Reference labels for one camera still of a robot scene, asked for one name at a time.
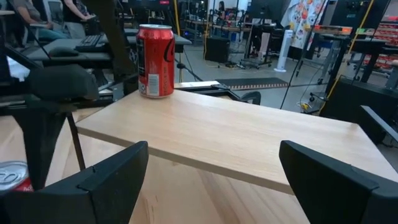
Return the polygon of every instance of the can lid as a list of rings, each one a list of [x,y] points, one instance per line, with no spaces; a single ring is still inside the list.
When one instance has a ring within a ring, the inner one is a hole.
[[[26,162],[0,162],[0,191],[11,190],[17,187],[27,176]]]
[[[172,29],[170,26],[156,25],[156,24],[141,24],[139,27],[147,29]]]

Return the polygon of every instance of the coca-cola can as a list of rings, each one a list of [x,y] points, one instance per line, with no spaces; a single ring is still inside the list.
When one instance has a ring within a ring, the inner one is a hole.
[[[2,191],[33,191],[26,162],[0,162],[0,192]]]
[[[170,26],[143,24],[137,38],[138,87],[142,95],[165,97],[174,91],[175,40]]]

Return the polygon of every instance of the soda can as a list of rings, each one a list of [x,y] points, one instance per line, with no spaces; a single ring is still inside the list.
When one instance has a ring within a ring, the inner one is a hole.
[[[0,192],[4,191],[33,191],[26,162],[0,162]]]
[[[143,24],[137,38],[138,87],[142,95],[160,98],[174,91],[175,40],[170,26]]]

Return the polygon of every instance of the white tower fan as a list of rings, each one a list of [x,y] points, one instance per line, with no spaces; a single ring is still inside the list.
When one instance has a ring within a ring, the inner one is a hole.
[[[284,40],[282,42],[282,47],[280,48],[278,65],[274,68],[277,72],[286,72],[285,64],[287,59],[287,53],[289,52],[290,44],[292,43],[293,31],[286,30],[284,35]]]

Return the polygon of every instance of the poster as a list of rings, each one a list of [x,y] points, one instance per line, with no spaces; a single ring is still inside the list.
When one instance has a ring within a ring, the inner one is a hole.
[[[306,29],[309,30],[312,25],[319,24],[327,4],[328,0],[291,0],[281,24],[290,26],[290,29],[293,30],[292,47],[304,48],[308,34]],[[311,46],[313,36],[314,33],[311,35],[308,49]]]

